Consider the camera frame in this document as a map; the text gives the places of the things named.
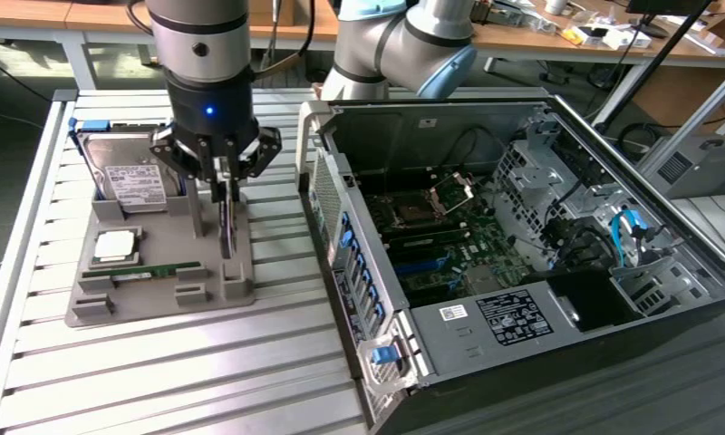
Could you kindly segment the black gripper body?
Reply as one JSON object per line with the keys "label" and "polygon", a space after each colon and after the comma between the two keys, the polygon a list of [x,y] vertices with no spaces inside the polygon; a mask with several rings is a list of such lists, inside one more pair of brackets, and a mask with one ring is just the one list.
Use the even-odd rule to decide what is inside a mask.
{"label": "black gripper body", "polygon": [[174,140],[195,160],[187,164],[187,171],[198,179],[213,179],[213,159],[223,157],[235,162],[258,136],[250,81],[201,83],[169,79],[166,90]]}

